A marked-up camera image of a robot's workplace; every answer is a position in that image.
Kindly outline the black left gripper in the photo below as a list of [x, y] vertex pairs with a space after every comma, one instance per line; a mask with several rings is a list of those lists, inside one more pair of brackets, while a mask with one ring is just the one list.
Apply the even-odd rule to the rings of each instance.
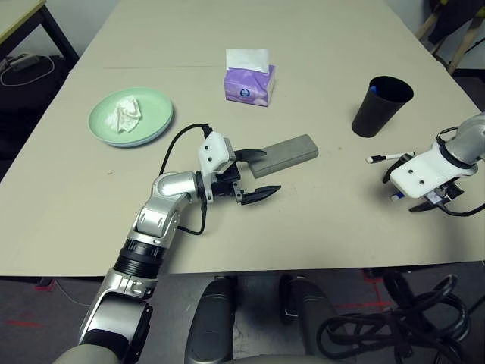
[[[264, 158], [267, 153], [261, 149], [241, 149], [236, 150], [234, 155], [237, 162], [252, 162]], [[211, 184], [213, 195], [234, 197], [240, 205], [244, 206], [262, 201], [281, 188], [280, 185], [266, 186], [259, 187], [251, 193], [244, 193], [239, 187], [240, 178], [239, 169], [234, 162], [224, 173], [215, 175]]]

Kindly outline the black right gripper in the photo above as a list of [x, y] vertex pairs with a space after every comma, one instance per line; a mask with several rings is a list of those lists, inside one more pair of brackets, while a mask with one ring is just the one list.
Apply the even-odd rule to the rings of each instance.
[[[403, 164], [401, 159], [398, 159], [393, 165], [391, 165], [385, 175], [382, 182], [384, 184], [390, 181], [391, 173]], [[433, 209], [440, 209], [443, 205], [453, 201], [464, 193], [454, 181], [448, 182], [440, 187], [431, 190], [426, 194], [426, 201], [409, 209], [410, 212], [426, 212]]]

